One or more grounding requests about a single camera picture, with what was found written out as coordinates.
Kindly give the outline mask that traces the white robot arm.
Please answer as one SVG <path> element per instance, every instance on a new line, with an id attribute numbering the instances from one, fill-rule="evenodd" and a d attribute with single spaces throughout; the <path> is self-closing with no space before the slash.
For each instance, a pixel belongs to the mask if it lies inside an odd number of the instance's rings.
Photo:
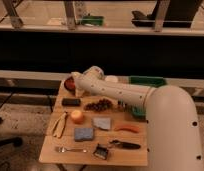
<path id="1" fill-rule="evenodd" d="M 78 90 L 146 111 L 147 171 L 204 171 L 197 110 L 184 89 L 106 81 L 103 70 L 97 66 L 83 73 L 74 71 L 72 77 Z"/>

